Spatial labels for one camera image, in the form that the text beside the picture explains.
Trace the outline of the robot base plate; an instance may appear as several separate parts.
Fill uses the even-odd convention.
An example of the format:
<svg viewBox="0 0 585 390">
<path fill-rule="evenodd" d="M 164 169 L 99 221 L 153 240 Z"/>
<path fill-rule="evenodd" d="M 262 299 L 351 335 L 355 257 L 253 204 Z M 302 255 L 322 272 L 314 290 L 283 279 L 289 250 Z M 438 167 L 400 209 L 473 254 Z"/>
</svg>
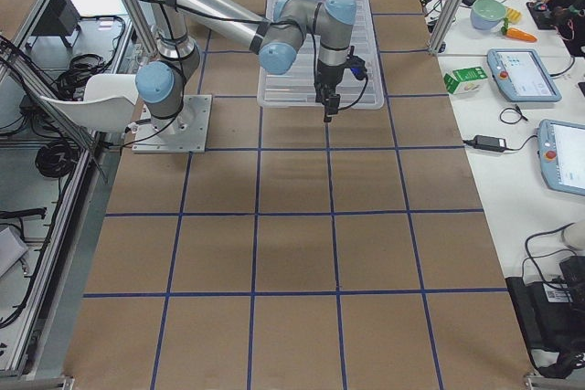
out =
<svg viewBox="0 0 585 390">
<path fill-rule="evenodd" d="M 134 130 L 134 153 L 203 153 L 206 150 L 211 95 L 186 95 L 183 109 L 176 119 L 164 129 L 168 121 L 153 118 L 145 104 L 142 105 L 141 123 Z"/>
</svg>

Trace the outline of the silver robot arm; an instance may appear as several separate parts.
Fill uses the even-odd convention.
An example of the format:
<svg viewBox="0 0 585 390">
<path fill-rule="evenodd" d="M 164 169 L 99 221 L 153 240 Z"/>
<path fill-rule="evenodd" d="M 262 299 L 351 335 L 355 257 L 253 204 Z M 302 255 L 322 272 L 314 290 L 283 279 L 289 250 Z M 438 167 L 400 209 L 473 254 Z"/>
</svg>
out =
<svg viewBox="0 0 585 390">
<path fill-rule="evenodd" d="M 346 71 L 368 83 L 362 58 L 350 44 L 356 21 L 355 0 L 280 0 L 272 18 L 259 16 L 232 0 L 138 0 L 166 13 L 187 14 L 258 57 L 269 74 L 283 75 L 295 62 L 306 38 L 314 41 L 309 83 L 324 108 L 324 122 L 345 110 L 336 88 Z"/>
</svg>

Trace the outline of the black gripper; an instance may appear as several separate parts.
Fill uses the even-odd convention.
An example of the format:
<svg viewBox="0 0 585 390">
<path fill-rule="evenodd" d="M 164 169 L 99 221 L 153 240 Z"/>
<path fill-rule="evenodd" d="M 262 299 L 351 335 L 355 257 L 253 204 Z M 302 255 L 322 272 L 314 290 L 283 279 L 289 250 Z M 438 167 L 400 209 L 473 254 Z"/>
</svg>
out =
<svg viewBox="0 0 585 390">
<path fill-rule="evenodd" d="M 329 106 L 324 106 L 324 122 L 331 122 L 332 117 L 339 112 L 341 97 L 335 93 L 335 89 L 342 81 L 345 69 L 346 63 L 330 66 L 322 60 L 317 61 L 314 80 L 315 100 L 325 104 L 329 97 Z"/>
</svg>

